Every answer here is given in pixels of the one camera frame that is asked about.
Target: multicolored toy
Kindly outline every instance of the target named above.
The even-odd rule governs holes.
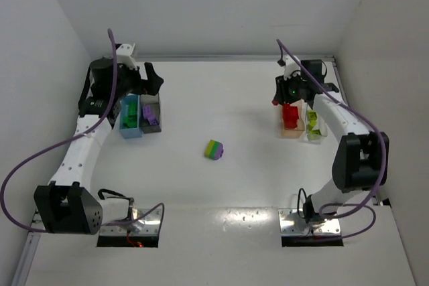
[[[219,160],[223,154],[223,144],[221,142],[210,140],[207,145],[207,149],[204,152],[204,156],[213,159]]]

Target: gray wall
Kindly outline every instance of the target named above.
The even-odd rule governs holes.
[[[73,134],[89,56],[56,0],[0,0],[0,181],[24,158]],[[29,224],[32,194],[64,149],[18,171],[7,187],[11,213]],[[27,232],[0,212],[0,285],[6,286]]]
[[[331,54],[360,0],[58,0],[91,55],[105,30],[142,55]]]
[[[337,53],[350,103],[390,136],[385,194],[419,285],[429,285],[428,22],[429,0],[363,0]]]

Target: red object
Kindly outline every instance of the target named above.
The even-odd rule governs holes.
[[[298,127],[298,120],[300,119],[298,107],[290,106],[290,104],[284,104],[282,106],[282,116],[285,128],[296,129]]]

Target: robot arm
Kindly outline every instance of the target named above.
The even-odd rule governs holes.
[[[131,57],[134,45],[117,48],[117,89],[107,118],[91,133],[71,142],[63,162],[46,186],[38,186],[34,200],[45,229],[51,233],[96,234],[103,224],[130,217],[132,198],[96,200],[90,193],[97,157],[121,110],[121,99],[129,93],[156,95],[164,80],[151,63],[145,63],[147,80]],[[91,128],[108,106],[113,81],[113,61],[101,58],[91,62],[93,83],[79,102],[75,135]]]
[[[338,101],[343,98],[334,84],[324,83],[322,62],[320,60],[302,61],[302,64]],[[332,165],[332,179],[318,192],[310,195],[304,203],[303,213],[306,221],[320,220],[318,209],[325,204],[344,204],[361,190],[369,190],[378,178],[381,167],[379,139],[374,132],[355,115],[334,103],[313,85],[303,74],[295,74],[296,66],[285,65],[285,75],[278,76],[273,104],[288,104],[303,99],[312,107],[334,133],[339,148]],[[382,133],[386,149],[389,139]],[[386,173],[381,182],[386,181]],[[327,214],[336,213],[338,206],[328,207]]]

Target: striped block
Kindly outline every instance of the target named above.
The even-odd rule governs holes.
[[[208,142],[206,151],[204,152],[204,156],[209,159],[219,160],[222,157],[222,154],[223,144],[215,140],[210,140],[210,142]]]

